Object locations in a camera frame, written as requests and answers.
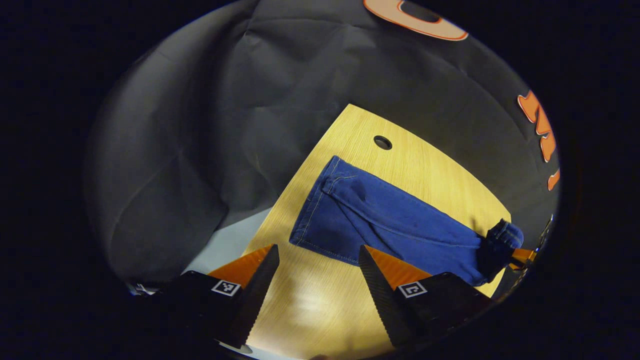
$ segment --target folded jeans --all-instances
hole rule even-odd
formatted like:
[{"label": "folded jeans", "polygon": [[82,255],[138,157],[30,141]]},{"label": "folded jeans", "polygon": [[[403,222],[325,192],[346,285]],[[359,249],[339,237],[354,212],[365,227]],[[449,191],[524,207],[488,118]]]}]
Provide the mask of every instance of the folded jeans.
[{"label": "folded jeans", "polygon": [[360,246],[366,244],[431,274],[452,272],[479,286],[509,263],[523,236],[501,220],[483,238],[334,156],[311,189],[289,241],[352,265],[358,264]]}]

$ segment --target black fabric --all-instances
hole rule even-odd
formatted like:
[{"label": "black fabric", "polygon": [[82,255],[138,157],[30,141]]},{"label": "black fabric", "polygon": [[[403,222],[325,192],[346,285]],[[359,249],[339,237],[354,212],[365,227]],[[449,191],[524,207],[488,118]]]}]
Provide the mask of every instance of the black fabric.
[{"label": "black fabric", "polygon": [[90,142],[90,217],[120,277],[168,281],[216,227],[272,206],[353,103],[465,167],[531,248],[560,186],[547,190],[558,151],[544,162],[516,102],[528,91],[472,36],[421,35],[361,0],[238,1],[173,34],[114,89]]}]

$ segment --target jeans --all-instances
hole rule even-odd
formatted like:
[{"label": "jeans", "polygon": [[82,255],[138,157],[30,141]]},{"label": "jeans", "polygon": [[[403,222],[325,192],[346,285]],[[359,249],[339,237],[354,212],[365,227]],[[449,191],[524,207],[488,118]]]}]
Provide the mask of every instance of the jeans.
[{"label": "jeans", "polygon": [[430,274],[452,272],[479,286],[509,263],[523,236],[501,220],[483,238],[334,156],[311,189],[289,241],[356,266],[360,246],[366,244]]}]

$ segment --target blue denim jeans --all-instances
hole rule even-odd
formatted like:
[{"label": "blue denim jeans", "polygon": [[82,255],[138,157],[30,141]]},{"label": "blue denim jeans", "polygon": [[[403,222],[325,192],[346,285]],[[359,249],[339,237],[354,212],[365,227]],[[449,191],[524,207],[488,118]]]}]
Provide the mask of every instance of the blue denim jeans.
[{"label": "blue denim jeans", "polygon": [[334,156],[311,189],[289,241],[356,266],[360,246],[366,244],[430,274],[452,272],[479,286],[509,263],[523,236],[501,220],[483,238]]}]

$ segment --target light wood surface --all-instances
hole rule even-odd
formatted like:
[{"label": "light wood surface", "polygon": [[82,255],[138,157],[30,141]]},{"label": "light wood surface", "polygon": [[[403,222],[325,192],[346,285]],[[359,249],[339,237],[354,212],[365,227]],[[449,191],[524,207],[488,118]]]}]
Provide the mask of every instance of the light wood surface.
[{"label": "light wood surface", "polygon": [[[380,149],[374,136],[392,143]],[[407,130],[349,105],[304,161],[245,254],[278,244],[280,266],[247,344],[283,356],[359,359],[393,347],[357,266],[289,243],[298,213],[333,155],[431,204],[482,236],[511,215],[473,175]],[[491,296],[503,272],[478,289]]]}]

